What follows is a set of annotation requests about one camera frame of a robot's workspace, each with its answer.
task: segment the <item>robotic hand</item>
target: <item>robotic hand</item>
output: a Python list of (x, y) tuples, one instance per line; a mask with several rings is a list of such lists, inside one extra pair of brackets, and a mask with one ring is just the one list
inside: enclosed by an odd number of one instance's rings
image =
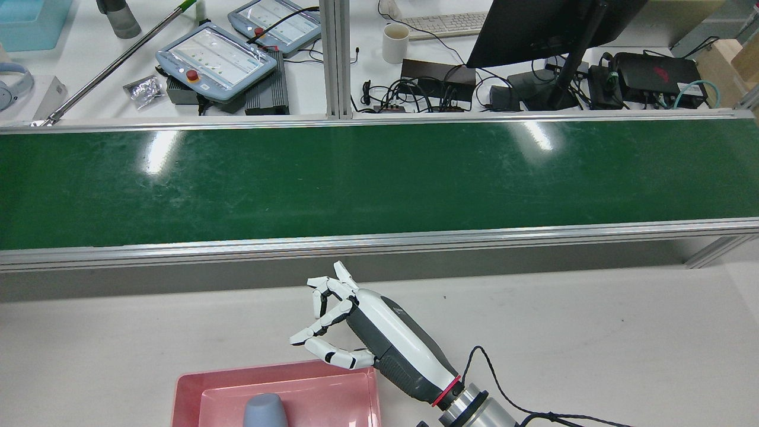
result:
[[(313, 291), (313, 312), (318, 319), (290, 337), (290, 344), (325, 362), (346, 369), (374, 366), (393, 384), (414, 399), (444, 411), (445, 427), (512, 427), (514, 419), (473, 384), (461, 383), (435, 341), (391, 299), (359, 288), (342, 262), (335, 263), (338, 279), (317, 277), (307, 285)], [(340, 303), (326, 310), (327, 298)], [(366, 349), (347, 351), (320, 338), (341, 321), (361, 339)]]

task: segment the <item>monitor stand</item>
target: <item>monitor stand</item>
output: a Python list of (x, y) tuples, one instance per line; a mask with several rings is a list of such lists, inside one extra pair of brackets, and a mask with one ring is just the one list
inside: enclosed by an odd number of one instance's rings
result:
[(506, 78), (517, 91), (529, 111), (558, 111), (578, 105), (574, 95), (562, 92), (558, 103), (549, 104), (549, 98), (556, 88), (557, 76), (551, 70), (535, 70), (533, 73), (513, 74)]
[(539, 70), (529, 73), (515, 74), (506, 80), (515, 88), (530, 111), (558, 111), (578, 105), (577, 98), (570, 93), (569, 85), (575, 79), (577, 69), (582, 63), (582, 57), (593, 36), (601, 25), (603, 16), (609, 9), (606, 0), (596, 0), (593, 11), (585, 23), (585, 31), (578, 38), (572, 51), (567, 56), (564, 66), (556, 77), (553, 71)]

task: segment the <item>blue container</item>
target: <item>blue container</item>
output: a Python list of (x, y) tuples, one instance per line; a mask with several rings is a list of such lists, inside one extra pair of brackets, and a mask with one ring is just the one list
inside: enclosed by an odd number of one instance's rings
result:
[(8, 52), (53, 49), (71, 0), (0, 0), (0, 43)]

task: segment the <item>pink tray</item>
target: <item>pink tray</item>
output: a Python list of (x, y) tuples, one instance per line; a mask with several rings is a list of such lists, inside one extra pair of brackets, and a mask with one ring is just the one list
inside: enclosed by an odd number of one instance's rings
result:
[(320, 360), (182, 375), (172, 427), (242, 427), (245, 403), (261, 393), (282, 398), (288, 427), (381, 427), (374, 368)]

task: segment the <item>white mug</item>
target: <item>white mug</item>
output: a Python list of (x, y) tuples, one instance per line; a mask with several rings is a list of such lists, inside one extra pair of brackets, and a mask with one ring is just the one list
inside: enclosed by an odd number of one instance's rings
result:
[(389, 64), (400, 64), (408, 50), (408, 27), (404, 24), (387, 24), (383, 30), (382, 57)]

